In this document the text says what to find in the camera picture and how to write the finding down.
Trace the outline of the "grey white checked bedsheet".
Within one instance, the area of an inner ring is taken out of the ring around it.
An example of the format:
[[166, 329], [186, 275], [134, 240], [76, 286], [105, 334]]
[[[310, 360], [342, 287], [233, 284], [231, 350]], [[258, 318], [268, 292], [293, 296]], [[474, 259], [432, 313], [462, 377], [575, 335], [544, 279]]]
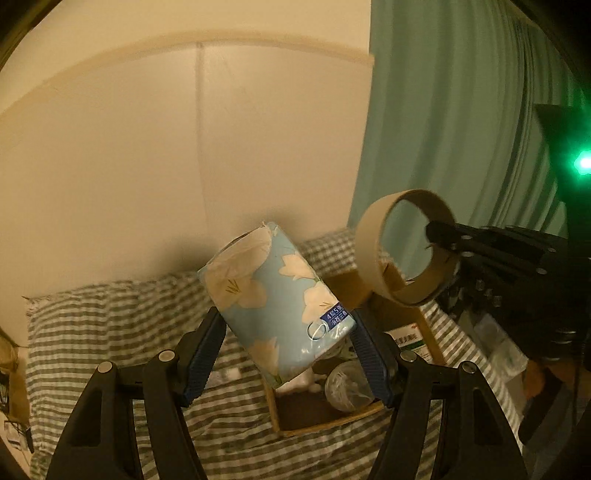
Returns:
[[[31, 475], [46, 476], [63, 428], [96, 366], [146, 362], [195, 328], [211, 299], [189, 271], [148, 281], [79, 287], [27, 303], [26, 384], [34, 453]], [[185, 411], [211, 479], [363, 479], [390, 416], [379, 412], [327, 430], [283, 437], [273, 431], [259, 371], [226, 336], [214, 365], [223, 381]]]

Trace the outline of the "green white medicine box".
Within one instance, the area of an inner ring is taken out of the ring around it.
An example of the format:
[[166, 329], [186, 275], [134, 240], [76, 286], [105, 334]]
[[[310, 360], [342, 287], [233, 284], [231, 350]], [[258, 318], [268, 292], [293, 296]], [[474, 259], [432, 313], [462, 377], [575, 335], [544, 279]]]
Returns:
[[412, 351], [427, 363], [433, 364], [434, 358], [417, 323], [407, 324], [387, 331], [401, 351]]

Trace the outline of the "beige tape roll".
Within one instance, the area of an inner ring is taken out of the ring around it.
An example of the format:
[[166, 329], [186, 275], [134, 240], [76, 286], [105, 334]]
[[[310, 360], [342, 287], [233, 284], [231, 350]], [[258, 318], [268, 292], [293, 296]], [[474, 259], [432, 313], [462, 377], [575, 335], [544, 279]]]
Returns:
[[429, 190], [411, 189], [384, 196], [370, 205], [356, 225], [356, 267], [373, 292], [404, 307], [418, 307], [435, 299], [447, 287], [455, 273], [458, 256], [435, 246], [430, 264], [414, 281], [405, 282], [400, 288], [389, 285], [381, 261], [381, 237], [390, 213], [403, 201], [413, 204], [429, 221], [456, 225], [448, 205]]

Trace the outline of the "brown cardboard box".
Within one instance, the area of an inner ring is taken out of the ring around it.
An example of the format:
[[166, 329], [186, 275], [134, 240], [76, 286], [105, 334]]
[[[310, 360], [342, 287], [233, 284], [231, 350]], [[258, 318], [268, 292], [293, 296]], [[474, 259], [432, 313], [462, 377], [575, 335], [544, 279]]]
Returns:
[[[385, 332], [417, 323], [433, 355], [433, 364], [438, 366], [446, 364], [435, 335], [428, 326], [426, 315], [419, 308], [403, 307], [372, 292], [355, 270], [329, 274], [325, 277], [325, 284], [348, 309], [360, 306], [368, 308], [378, 321], [379, 327]], [[284, 390], [274, 390], [270, 386], [264, 387], [274, 432], [283, 437], [317, 433], [382, 411], [384, 406], [377, 399], [363, 409], [345, 413], [332, 407], [325, 398], [325, 381], [329, 374], [339, 364], [349, 360], [359, 359], [356, 358], [353, 344], [346, 340], [318, 360], [311, 369], [295, 378], [291, 383], [294, 385], [293, 391], [287, 393]]]

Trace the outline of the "teal curtain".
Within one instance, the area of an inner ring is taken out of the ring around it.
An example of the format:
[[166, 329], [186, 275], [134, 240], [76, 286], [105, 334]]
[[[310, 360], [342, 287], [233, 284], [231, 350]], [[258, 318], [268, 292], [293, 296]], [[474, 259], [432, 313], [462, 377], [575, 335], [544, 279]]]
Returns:
[[479, 225], [566, 231], [535, 108], [588, 108], [551, 40], [507, 1], [376, 1], [372, 90], [349, 222], [436, 192]]

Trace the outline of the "blue floral tissue pack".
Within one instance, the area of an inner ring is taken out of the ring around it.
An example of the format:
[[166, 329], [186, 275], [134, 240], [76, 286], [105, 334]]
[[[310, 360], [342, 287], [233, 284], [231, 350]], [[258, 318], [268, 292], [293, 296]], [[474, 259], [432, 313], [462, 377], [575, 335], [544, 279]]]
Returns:
[[198, 278], [273, 389], [313, 366], [356, 327], [273, 222], [232, 240], [198, 271]]

